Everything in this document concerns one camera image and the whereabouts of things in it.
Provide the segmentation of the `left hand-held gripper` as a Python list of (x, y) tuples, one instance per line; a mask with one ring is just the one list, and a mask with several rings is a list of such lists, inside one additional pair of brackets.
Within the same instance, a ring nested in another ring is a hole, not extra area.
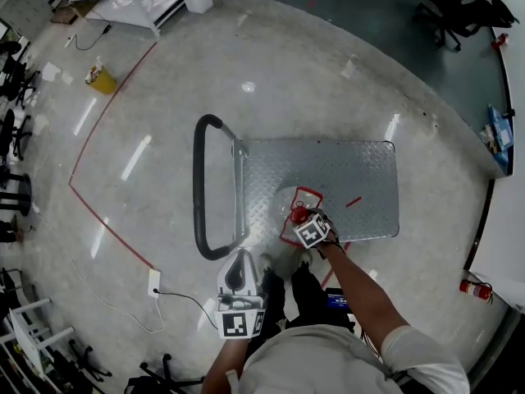
[[(243, 296), (234, 295), (241, 290)], [(217, 274), (214, 317), (221, 338), (253, 338), (260, 334), (265, 309), (258, 294), (258, 275), (252, 255), (237, 250)]]

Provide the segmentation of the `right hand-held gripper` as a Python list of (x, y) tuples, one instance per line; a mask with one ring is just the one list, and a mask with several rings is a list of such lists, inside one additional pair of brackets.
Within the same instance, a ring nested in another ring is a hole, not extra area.
[(332, 221), (323, 210), (318, 208), (308, 210), (306, 221), (294, 227), (294, 233), (306, 249), (323, 243), (339, 242), (339, 237)]

